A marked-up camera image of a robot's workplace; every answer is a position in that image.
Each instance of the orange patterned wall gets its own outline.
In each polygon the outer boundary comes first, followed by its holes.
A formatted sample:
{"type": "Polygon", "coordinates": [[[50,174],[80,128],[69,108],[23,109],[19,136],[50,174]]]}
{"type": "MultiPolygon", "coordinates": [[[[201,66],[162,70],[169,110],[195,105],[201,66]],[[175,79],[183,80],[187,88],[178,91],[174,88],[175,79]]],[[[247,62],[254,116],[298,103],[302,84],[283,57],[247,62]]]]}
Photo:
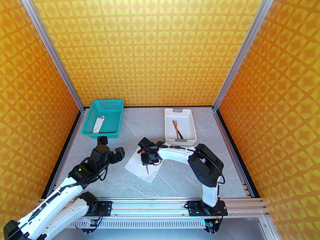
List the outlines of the orange patterned wall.
{"type": "Polygon", "coordinates": [[[20,0],[0,0],[0,238],[35,207],[78,113],[20,0]]]}
{"type": "Polygon", "coordinates": [[[275,0],[219,110],[283,239],[320,239],[320,0],[275,0]]]}
{"type": "Polygon", "coordinates": [[[212,105],[261,0],[33,0],[85,106],[212,105]]]}

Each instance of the white paper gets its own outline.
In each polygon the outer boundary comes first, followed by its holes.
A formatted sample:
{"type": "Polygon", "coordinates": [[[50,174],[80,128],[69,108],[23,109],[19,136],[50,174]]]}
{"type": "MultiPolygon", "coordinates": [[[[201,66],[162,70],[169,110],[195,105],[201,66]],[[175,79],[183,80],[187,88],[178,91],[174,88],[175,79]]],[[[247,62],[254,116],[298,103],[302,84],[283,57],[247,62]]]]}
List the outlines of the white paper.
{"type": "Polygon", "coordinates": [[[94,124],[93,131],[92,131],[93,134],[98,134],[100,132],[103,121],[104,121],[104,115],[101,117],[97,117],[96,123],[94,124]]]}
{"type": "Polygon", "coordinates": [[[124,166],[129,172],[137,175],[139,178],[143,179],[146,182],[152,183],[156,177],[162,163],[159,165],[148,165],[149,174],[147,173],[147,168],[145,165],[142,165],[141,154],[138,154],[137,151],[140,148],[138,147],[132,157],[129,159],[127,164],[124,166]]]}

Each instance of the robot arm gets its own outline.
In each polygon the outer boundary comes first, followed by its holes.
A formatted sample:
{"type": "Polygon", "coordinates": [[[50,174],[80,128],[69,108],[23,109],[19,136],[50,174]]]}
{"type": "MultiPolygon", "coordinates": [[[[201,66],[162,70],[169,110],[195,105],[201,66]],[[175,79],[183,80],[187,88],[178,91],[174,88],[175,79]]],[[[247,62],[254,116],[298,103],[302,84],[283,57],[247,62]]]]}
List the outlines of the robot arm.
{"type": "Polygon", "coordinates": [[[73,207],[79,206],[77,209],[66,209],[58,214],[90,183],[98,179],[104,180],[109,164],[115,164],[124,158],[123,147],[116,148],[114,153],[110,151],[107,144],[106,136],[98,137],[97,146],[92,150],[90,157],[76,165],[51,195],[18,222],[11,220],[4,226],[5,240],[51,239],[78,217],[94,211],[98,200],[91,193],[86,192],[81,194],[79,200],[73,204],[73,207]]]}
{"type": "Polygon", "coordinates": [[[139,142],[143,165],[156,165],[162,159],[170,159],[189,164],[197,179],[202,183],[202,201],[209,207],[215,207],[219,200],[220,178],[223,177],[223,162],[204,144],[185,148],[168,146],[158,141],[156,144],[144,137],[139,142]]]}

